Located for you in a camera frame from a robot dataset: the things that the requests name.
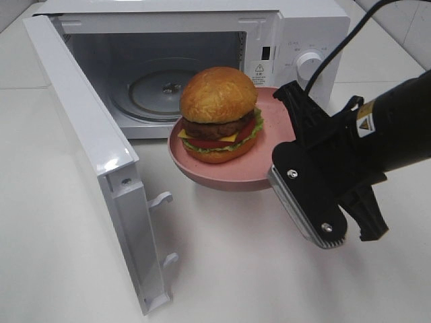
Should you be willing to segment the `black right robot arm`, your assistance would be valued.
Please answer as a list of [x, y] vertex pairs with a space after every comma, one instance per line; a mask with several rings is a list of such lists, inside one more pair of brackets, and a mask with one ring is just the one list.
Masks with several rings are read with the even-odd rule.
[[380, 239], [388, 227], [372, 187], [387, 172], [430, 157], [430, 73], [369, 102], [353, 96], [333, 116], [296, 82], [274, 97], [286, 107], [296, 138], [274, 147], [268, 176], [301, 234], [335, 248], [352, 217], [361, 240]]

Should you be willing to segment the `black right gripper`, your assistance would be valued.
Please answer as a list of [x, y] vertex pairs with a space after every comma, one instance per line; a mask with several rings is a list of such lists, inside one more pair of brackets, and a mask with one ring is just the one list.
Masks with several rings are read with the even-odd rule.
[[345, 242], [347, 221], [338, 205], [358, 224], [363, 242], [389, 230], [372, 189], [386, 176], [367, 165], [354, 144], [356, 113], [330, 117], [321, 110], [304, 117], [303, 143], [317, 167], [296, 142], [279, 143], [272, 151], [267, 175], [272, 188], [303, 237], [322, 249]]

